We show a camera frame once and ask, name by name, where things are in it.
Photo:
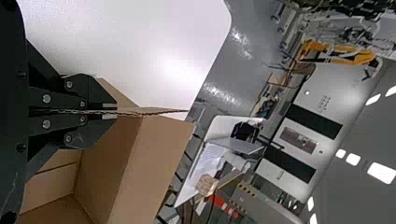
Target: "bright light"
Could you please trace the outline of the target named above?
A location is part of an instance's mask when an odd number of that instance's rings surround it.
[[[396,171],[387,166],[373,162],[367,171],[367,174],[372,175],[386,184],[390,184],[396,176]]]
[[[355,154],[353,154],[353,153],[350,153],[350,154],[346,157],[346,162],[349,163],[349,164],[351,164],[351,165],[353,165],[353,166],[356,166],[356,165],[359,163],[360,160],[361,160],[361,157],[358,156],[358,155],[355,155]]]
[[[336,157],[343,159],[347,152],[343,149],[338,149],[337,153],[335,154]]]
[[[385,94],[385,97],[391,96],[391,95],[393,95],[394,93],[396,93],[396,86],[390,88],[390,89],[387,91],[387,94]]]
[[[381,94],[373,96],[367,101],[366,105],[372,105],[373,103],[377,102],[379,100],[379,97],[381,97]]]
[[[314,214],[311,218],[309,218],[309,224],[318,224],[317,214]]]
[[[314,198],[310,197],[308,200],[308,211],[312,211],[312,209],[314,208],[315,204],[314,204]]]

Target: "cardboard box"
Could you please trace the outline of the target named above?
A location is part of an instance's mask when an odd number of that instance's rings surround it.
[[[119,116],[97,144],[83,152],[73,193],[55,202],[50,197],[45,205],[22,214],[18,223],[153,222],[190,140],[193,124],[145,116],[161,112],[160,108],[123,111],[129,116]],[[40,175],[59,176],[62,168]],[[40,186],[59,181],[36,176],[32,180],[35,184],[27,184],[25,189],[31,202],[35,196],[38,201],[42,197],[38,193]]]

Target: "box flap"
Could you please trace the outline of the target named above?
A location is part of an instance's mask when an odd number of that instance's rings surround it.
[[[152,223],[190,140],[193,124],[146,117],[134,141],[108,223]]]
[[[97,144],[82,154],[75,196],[95,223],[109,219],[141,120],[118,118]]]
[[[93,224],[72,195],[18,217],[17,224]]]
[[[74,163],[33,176],[25,185],[20,213],[73,193],[77,169]]]
[[[73,162],[79,162],[81,159],[82,150],[73,149],[59,149],[43,167],[38,171],[42,173],[60,166],[65,166]]]
[[[160,107],[139,107],[131,99],[126,97],[122,92],[114,88],[110,83],[108,83],[103,78],[96,79],[99,84],[117,101],[117,113],[122,116],[132,116],[132,117],[142,117],[142,116],[152,116],[161,115],[168,113],[179,113],[188,112],[188,110],[178,110],[170,108],[160,108]],[[97,113],[108,113],[109,111],[97,110]]]

